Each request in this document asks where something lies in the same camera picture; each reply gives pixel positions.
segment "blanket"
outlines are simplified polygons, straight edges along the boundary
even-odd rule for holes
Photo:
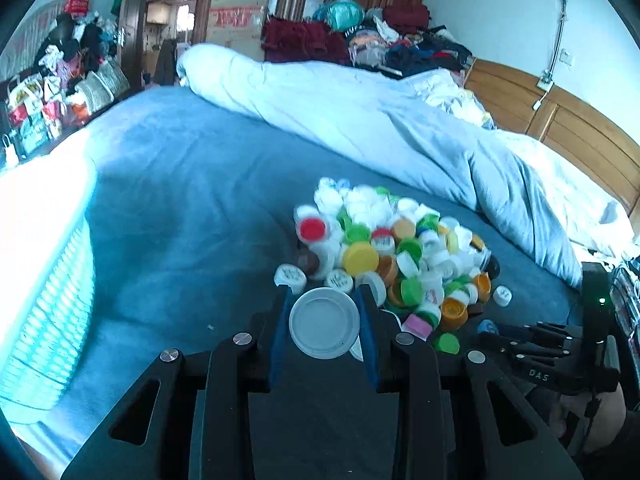
[[[259,63],[199,44],[178,60],[183,84],[488,220],[571,286],[580,263],[535,173],[486,131],[425,104],[410,83],[323,62]]]

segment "teal plastic bag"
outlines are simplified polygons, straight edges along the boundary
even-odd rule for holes
[[[345,32],[357,27],[364,20],[364,9],[353,0],[326,2],[313,15],[316,22],[327,22],[331,30]]]

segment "folded maroon blanket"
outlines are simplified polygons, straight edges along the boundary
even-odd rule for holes
[[[344,36],[324,22],[292,22],[270,18],[264,25],[262,48],[266,61],[327,61],[350,64]]]
[[[399,34],[415,34],[429,27],[429,9],[423,4],[389,5],[382,17]]]

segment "blue bed sheet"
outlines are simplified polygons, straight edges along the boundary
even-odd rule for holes
[[[292,258],[294,206],[322,176],[393,193],[454,216],[498,256],[505,322],[564,322],[576,292],[472,212],[428,196],[295,134],[218,108],[187,88],[159,88],[90,126],[98,181],[88,211],[94,318],[70,387],[44,420],[18,428],[65,466],[148,364],[166,348],[212,349],[274,298]],[[464,327],[463,346],[477,320]],[[258,479],[380,479],[391,472],[397,398],[378,396],[349,354],[319,361],[289,342],[274,392],[250,403]]]

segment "metal screw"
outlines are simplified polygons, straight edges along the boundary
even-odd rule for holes
[[[240,332],[234,336],[234,343],[238,346],[248,345],[253,338],[248,332]]]
[[[398,343],[399,345],[409,346],[413,342],[414,336],[412,336],[408,332],[399,332],[398,335],[396,335],[396,343]]]
[[[486,361],[486,357],[484,357],[484,354],[478,350],[472,350],[466,356],[472,363],[475,363],[477,365],[481,365]]]
[[[160,352],[160,360],[165,363],[170,363],[171,361],[175,361],[178,355],[180,355],[180,352],[175,348],[169,348],[168,350],[162,350],[162,352]]]

